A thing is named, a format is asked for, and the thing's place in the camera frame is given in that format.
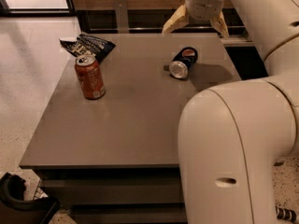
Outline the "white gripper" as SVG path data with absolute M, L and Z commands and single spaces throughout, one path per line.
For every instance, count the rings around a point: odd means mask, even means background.
M 198 21 L 209 21 L 211 26 L 221 34 L 228 37 L 229 32 L 223 13 L 224 0 L 185 0 L 170 19 L 164 24 L 162 33 L 170 34 L 189 23 L 189 15 Z

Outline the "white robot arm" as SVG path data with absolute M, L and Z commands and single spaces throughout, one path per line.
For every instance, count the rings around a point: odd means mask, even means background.
M 299 0 L 231 0 L 267 77 L 199 92 L 178 126 L 188 224 L 277 224 L 272 168 L 298 151 Z M 219 19 L 224 0 L 185 0 L 164 25 Z

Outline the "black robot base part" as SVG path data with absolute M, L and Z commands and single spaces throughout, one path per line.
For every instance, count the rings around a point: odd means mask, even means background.
M 5 173 L 0 178 L 0 224 L 49 224 L 60 208 L 53 197 L 24 200 L 25 180 Z

